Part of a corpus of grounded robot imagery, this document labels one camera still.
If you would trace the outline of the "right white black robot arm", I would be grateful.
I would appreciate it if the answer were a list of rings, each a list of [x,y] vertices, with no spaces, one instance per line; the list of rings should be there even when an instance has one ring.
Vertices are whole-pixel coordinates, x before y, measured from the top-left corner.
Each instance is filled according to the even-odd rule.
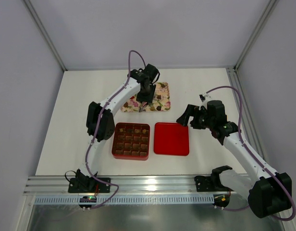
[[[248,174],[248,178],[242,177],[229,166],[213,169],[211,178],[215,188],[228,188],[241,195],[258,218],[288,209],[292,210],[292,215],[286,220],[295,217],[291,178],[287,173],[278,173],[254,151],[242,137],[241,129],[227,120],[222,101],[212,100],[202,106],[189,104],[176,122],[184,127],[209,129]]]

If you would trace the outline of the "metal tongs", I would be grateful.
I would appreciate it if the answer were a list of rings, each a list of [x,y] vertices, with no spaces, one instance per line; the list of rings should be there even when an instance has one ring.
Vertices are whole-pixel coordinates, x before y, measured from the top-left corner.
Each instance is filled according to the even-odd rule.
[[[141,113],[146,110],[147,106],[149,106],[148,102],[142,102],[139,106],[138,112]]]

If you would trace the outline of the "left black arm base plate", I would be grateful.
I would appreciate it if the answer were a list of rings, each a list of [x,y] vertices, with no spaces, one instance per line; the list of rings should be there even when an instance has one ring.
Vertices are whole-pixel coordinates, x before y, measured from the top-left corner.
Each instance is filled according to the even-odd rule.
[[[68,193],[109,193],[111,182],[110,178],[100,178],[105,183],[96,181],[94,178],[81,180],[79,178],[71,178]]]

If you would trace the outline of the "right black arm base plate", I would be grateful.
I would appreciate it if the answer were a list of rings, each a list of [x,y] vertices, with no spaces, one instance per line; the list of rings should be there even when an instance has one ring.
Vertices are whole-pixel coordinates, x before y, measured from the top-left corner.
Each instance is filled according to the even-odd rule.
[[[194,177],[197,192],[227,192],[230,189],[221,184],[219,177],[213,176],[195,176]]]

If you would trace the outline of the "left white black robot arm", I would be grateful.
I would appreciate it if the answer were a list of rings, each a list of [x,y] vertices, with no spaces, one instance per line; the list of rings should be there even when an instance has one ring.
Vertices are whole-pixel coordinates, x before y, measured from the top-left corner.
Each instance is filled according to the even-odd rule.
[[[103,149],[106,140],[114,134],[114,116],[132,96],[136,95],[136,100],[140,105],[153,101],[155,82],[159,77],[159,70],[151,64],[146,65],[144,69],[130,70],[126,81],[112,95],[100,103],[90,103],[86,127],[92,140],[87,148],[83,164],[69,183],[68,192],[91,193],[96,188],[97,182],[105,183],[95,179],[97,172],[92,168],[96,155],[91,152],[91,149],[93,147],[99,151]]]

